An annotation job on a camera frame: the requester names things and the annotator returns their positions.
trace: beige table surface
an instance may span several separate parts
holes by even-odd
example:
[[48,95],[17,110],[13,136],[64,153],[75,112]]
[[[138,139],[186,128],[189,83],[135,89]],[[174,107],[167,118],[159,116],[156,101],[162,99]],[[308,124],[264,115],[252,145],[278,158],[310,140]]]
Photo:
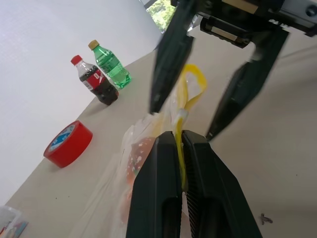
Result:
[[[240,49],[196,28],[191,34],[189,62],[209,85],[185,128],[205,134],[231,74],[253,46]],[[238,178],[254,216],[275,216],[270,227],[260,227],[263,236],[289,238],[312,231],[316,221],[310,223],[317,213],[317,40],[292,34],[279,57],[261,94],[211,145]],[[127,67],[133,81],[113,105],[95,98],[80,115],[94,136],[74,163],[59,169],[43,159],[8,201],[29,221],[21,238],[69,236],[125,131],[147,113],[154,59],[152,52]]]

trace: white wall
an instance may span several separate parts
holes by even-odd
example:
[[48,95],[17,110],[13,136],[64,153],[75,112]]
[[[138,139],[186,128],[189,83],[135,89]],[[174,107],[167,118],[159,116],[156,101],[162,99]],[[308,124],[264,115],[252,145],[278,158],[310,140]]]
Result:
[[42,160],[53,137],[93,99],[70,63],[94,62],[96,39],[127,65],[160,31],[138,0],[7,0],[0,4],[0,205]]

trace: red tape roll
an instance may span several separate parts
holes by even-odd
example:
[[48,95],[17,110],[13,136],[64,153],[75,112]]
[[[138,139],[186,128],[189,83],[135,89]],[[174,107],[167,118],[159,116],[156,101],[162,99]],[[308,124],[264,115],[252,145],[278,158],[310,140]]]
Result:
[[84,152],[92,138],[92,132],[77,120],[54,138],[44,156],[60,168],[66,167]]

